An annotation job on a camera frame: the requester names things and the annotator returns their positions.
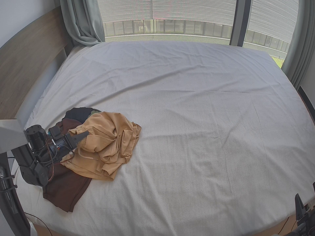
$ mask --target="dark brown fabric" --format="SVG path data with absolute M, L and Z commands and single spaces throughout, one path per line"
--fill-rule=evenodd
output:
M 61 133 L 66 134 L 69 129 L 81 125 L 77 120 L 64 118 L 56 124 Z M 43 198 L 53 203 L 56 207 L 69 212 L 73 211 L 74 205 L 88 188 L 91 178 L 80 176 L 61 164 L 54 164 L 54 177 L 42 188 Z

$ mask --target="gray-green curtain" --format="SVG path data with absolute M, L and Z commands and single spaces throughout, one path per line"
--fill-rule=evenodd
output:
M 299 0 L 297 22 L 282 71 L 298 89 L 315 48 L 315 0 Z
M 60 0 L 65 27 L 78 43 L 86 46 L 105 42 L 97 0 Z

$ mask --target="clothing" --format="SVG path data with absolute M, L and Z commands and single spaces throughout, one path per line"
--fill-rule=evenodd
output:
M 78 120 L 64 118 L 56 125 L 60 127 L 61 133 L 66 134 L 82 123 Z M 49 200 L 56 207 L 69 212 L 73 211 L 74 205 L 81 198 L 91 182 L 91 178 L 83 177 L 63 165 L 54 164 L 54 177 L 42 188 L 43 198 Z M 52 167 L 49 168 L 49 178 L 52 175 Z
M 89 117 L 93 108 L 72 108 L 65 113 L 65 117 L 68 119 L 78 120 L 81 124 L 85 122 L 85 120 Z
M 74 158 L 62 165 L 81 176 L 113 180 L 120 165 L 130 160 L 141 127 L 121 113 L 101 112 L 91 115 L 69 133 L 76 135 L 85 131 L 89 135 L 77 144 Z

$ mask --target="bed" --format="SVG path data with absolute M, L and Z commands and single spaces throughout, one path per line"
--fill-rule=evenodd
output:
M 315 126 L 265 52 L 183 41 L 76 47 L 26 127 L 47 130 L 73 107 L 123 113 L 142 131 L 115 180 L 92 180 L 73 213 L 14 165 L 24 211 L 64 236 L 253 235 L 294 214 L 296 193 L 314 197 Z

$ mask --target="wooden bed frame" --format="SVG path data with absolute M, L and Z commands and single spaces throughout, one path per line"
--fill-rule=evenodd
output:
M 71 38 L 59 6 L 0 48 L 0 120 L 15 117 L 34 82 L 68 44 Z

